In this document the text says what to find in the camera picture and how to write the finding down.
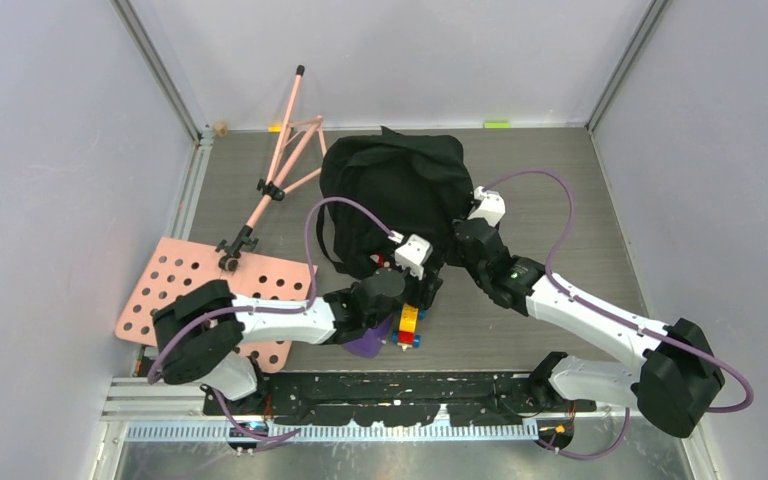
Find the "colourful toy block car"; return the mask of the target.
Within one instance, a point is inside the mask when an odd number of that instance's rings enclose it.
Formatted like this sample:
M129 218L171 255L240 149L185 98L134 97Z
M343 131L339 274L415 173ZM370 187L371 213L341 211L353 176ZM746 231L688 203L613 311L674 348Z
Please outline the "colourful toy block car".
M417 332L417 328L419 323L425 319L426 314L426 310L404 304L397 326L391 333L391 342L403 350L418 348L421 345L421 335Z

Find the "black backpack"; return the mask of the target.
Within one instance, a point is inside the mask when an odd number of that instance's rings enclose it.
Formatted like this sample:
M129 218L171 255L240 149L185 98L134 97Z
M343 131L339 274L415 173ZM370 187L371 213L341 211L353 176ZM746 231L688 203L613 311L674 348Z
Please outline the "black backpack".
M425 264L439 271L474 190L458 139L387 127L337 139L324 156L319 186L332 201L320 209L317 227L330 219L334 228L332 247L321 250L337 272L356 279L376 270L374 256L393 261L396 246L383 226L427 240Z

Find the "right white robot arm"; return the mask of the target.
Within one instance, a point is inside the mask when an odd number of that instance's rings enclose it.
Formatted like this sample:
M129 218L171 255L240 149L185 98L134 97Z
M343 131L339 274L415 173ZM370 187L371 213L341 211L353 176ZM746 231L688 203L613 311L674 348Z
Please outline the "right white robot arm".
M703 330L680 318L673 324L618 308L575 288L543 264L510 254L498 230L481 218L457 223L459 264L497 306L567 330L610 355L588 361L552 352L533 374L531 397L544 410L567 400L634 408L653 426L687 438L722 390Z

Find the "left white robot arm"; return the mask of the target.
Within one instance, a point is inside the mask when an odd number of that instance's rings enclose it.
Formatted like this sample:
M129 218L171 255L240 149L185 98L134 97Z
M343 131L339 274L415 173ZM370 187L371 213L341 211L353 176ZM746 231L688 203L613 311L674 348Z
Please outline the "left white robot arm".
M364 337L403 306L432 299L441 281L432 264L417 276L406 267L380 268L351 286L307 300L269 300L234 294L211 280L177 297L152 317L157 347L149 383L207 385L244 414L267 398L261 370L236 347L246 343L342 345Z

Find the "pink tripod stand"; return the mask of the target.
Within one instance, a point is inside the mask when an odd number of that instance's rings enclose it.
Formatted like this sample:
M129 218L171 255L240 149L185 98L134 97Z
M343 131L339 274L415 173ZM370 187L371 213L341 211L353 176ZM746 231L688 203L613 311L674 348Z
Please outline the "pink tripod stand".
M288 176L307 146L316 139L321 154L327 153L328 147L324 131L324 117L314 115L305 120L294 121L293 114L298 100L306 67L299 64L295 70L294 81L288 98L287 106L281 123L270 132L277 133L273 154L267 174L260 178L256 191L261 195L251 215L243 223L233 240L222 240L215 247L219 255L218 267L224 272L235 272L240 265L242 254L253 251L259 242L254 235L254 229L266 209L273 203L283 201L287 195L314 178L318 177L322 168L316 168L300 179L288 184Z

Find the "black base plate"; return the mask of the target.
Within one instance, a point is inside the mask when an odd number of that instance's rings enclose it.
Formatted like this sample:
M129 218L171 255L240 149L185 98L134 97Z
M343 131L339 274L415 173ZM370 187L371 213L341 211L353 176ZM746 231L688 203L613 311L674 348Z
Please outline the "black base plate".
M595 411L592 400L543 394L525 373L490 371L303 372L266 377L258 390L227 403L234 415L285 426L505 426L541 413Z

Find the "aluminium frame rail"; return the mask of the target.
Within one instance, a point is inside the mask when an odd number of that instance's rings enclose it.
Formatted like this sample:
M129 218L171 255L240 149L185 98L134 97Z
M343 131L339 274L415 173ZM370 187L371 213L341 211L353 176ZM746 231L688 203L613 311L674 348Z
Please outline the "aluminium frame rail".
M595 403L505 426L285 426L224 418L196 385L113 381L94 479L717 479L700 434L680 440Z

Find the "pink perforated stand board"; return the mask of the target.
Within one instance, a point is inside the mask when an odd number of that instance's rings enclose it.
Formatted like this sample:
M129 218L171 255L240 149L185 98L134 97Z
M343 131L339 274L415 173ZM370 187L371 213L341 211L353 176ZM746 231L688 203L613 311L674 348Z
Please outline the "pink perforated stand board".
M311 276L306 264L244 253L234 272L218 266L209 245L163 237L120 314L114 333L125 341L156 346L152 315L207 281L222 279L239 295L267 300L304 300Z

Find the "purple stapler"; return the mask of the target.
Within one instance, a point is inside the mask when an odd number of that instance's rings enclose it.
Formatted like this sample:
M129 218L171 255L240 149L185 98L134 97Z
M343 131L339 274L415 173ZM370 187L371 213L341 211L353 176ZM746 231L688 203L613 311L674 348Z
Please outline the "purple stapler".
M377 327L368 329L360 338L345 343L344 350L361 358L375 358L387 342L392 322L393 319L389 317Z

